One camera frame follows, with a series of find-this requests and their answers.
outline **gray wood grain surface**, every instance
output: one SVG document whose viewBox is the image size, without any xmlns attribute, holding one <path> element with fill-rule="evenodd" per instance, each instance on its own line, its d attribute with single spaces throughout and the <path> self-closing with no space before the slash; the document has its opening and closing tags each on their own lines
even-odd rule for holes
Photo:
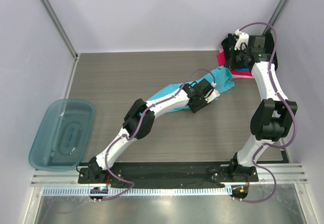
<svg viewBox="0 0 324 224">
<path fill-rule="evenodd" d="M 84 161 L 102 152 L 116 136 L 138 98 L 147 100 L 172 83 L 182 83 L 197 68 L 218 66 L 216 51 L 81 54 L 69 98 L 91 101 L 96 119 Z M 198 72 L 193 79 L 199 79 Z M 252 79 L 235 86 L 196 114 L 190 110 L 158 118 L 151 133 L 134 142 L 122 162 L 228 161 L 250 135 L 250 120 L 260 103 Z M 260 160 L 282 160 L 269 148 Z"/>
</svg>

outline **blue cloth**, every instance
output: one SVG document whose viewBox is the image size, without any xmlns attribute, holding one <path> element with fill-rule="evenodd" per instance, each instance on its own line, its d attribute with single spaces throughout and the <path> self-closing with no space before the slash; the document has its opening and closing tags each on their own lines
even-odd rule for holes
<svg viewBox="0 0 324 224">
<path fill-rule="evenodd" d="M 248 68 L 239 68 L 235 69 L 235 71 L 250 71 Z"/>
<path fill-rule="evenodd" d="M 213 75 L 216 78 L 216 89 L 222 93 L 224 91 L 227 91 L 229 89 L 231 89 L 234 86 L 234 82 L 231 81 L 231 79 L 233 78 L 231 72 L 229 71 L 228 68 L 225 68 L 224 66 L 220 66 L 217 69 L 214 69 L 211 71 L 213 73 Z M 213 77 L 210 73 L 206 74 L 204 77 L 202 77 L 200 80 L 197 80 L 197 83 L 199 83 L 202 79 L 206 79 L 208 82 L 214 82 Z M 170 84 L 166 87 L 164 87 L 162 90 L 160 90 L 159 92 L 157 92 L 155 95 L 153 95 L 151 98 L 148 99 L 148 101 L 151 100 L 156 100 L 159 99 L 163 96 L 166 96 L 172 92 L 174 92 L 175 90 L 179 89 L 180 86 L 182 85 L 182 83 L 180 84 Z M 189 106 L 183 106 L 183 107 L 179 107 L 176 108 L 174 110 L 169 111 L 170 113 L 173 111 L 178 111 L 181 109 L 189 109 Z"/>
</svg>

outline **blue plastic bin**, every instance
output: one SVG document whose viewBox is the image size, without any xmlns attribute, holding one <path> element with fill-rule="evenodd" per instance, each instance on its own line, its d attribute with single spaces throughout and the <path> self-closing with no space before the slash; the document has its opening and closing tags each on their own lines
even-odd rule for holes
<svg viewBox="0 0 324 224">
<path fill-rule="evenodd" d="M 29 153 L 38 170 L 68 171 L 75 168 L 86 151 L 95 109 L 89 101 L 62 99 L 46 111 Z"/>
</svg>

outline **white enclosure wall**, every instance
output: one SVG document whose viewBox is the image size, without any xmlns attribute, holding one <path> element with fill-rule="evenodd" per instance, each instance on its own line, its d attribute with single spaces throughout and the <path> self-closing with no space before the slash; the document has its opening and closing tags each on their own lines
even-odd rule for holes
<svg viewBox="0 0 324 224">
<path fill-rule="evenodd" d="M 268 21 L 278 1 L 50 0 L 80 53 L 214 50 L 227 33 Z"/>
<path fill-rule="evenodd" d="M 289 0 L 275 28 L 278 32 L 278 79 L 298 104 L 298 133 L 289 155 L 300 162 L 322 215 L 324 193 L 324 0 Z"/>
<path fill-rule="evenodd" d="M 22 223 L 34 172 L 28 154 L 72 64 L 39 0 L 0 0 L 0 223 Z"/>
</svg>

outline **white cable holder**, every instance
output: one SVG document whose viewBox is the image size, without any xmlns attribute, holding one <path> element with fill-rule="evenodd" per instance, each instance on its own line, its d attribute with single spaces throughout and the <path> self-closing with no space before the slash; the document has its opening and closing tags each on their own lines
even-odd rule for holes
<svg viewBox="0 0 324 224">
<path fill-rule="evenodd" d="M 108 193 L 91 194 L 91 186 L 78 187 L 45 187 L 43 196 L 115 196 L 125 189 L 108 188 Z M 214 189 L 130 189 L 123 197 L 132 196 L 204 196 L 204 195 L 231 195 L 232 187 L 226 185 L 224 188 Z"/>
<path fill-rule="evenodd" d="M 246 44 L 246 46 L 248 45 L 249 35 L 247 33 L 242 32 L 240 30 L 236 30 L 235 35 L 238 36 L 238 38 L 236 39 L 237 42 L 234 47 L 235 50 L 241 50 L 242 44 Z"/>
</svg>

